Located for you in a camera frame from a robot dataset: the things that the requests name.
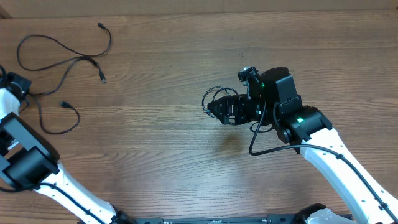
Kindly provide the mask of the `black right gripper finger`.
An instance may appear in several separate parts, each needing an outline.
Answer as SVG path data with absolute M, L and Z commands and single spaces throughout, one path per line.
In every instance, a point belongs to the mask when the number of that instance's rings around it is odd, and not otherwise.
M 219 120 L 222 124 L 230 124 L 230 125 L 241 125 L 247 123 L 246 114 L 245 113 L 236 113 L 232 115 L 227 115 L 226 113 L 219 113 Z
M 208 103 L 208 111 L 214 115 L 238 115 L 244 111 L 246 95 L 229 95 Z

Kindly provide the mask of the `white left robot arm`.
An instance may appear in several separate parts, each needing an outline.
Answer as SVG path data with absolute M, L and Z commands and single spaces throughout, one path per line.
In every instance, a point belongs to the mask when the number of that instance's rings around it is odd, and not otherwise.
M 101 200 L 75 180 L 60 154 L 19 117 L 30 80 L 1 70 L 1 191 L 35 191 L 72 212 L 80 223 L 135 223 L 123 211 Z

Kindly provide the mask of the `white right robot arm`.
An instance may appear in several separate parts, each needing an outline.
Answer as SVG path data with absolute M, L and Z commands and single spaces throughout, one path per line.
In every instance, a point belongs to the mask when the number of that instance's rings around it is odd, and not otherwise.
M 288 68 L 260 73 L 245 67 L 238 78 L 247 92 L 215 86 L 213 91 L 226 94 L 203 103 L 204 113 L 225 125 L 251 123 L 255 135 L 262 126 L 276 131 L 283 146 L 264 151 L 250 147 L 250 155 L 293 149 L 320 171 L 353 215 L 350 220 L 316 203 L 293 215 L 292 223 L 397 223 L 397 199 L 350 153 L 332 122 L 316 107 L 303 105 Z

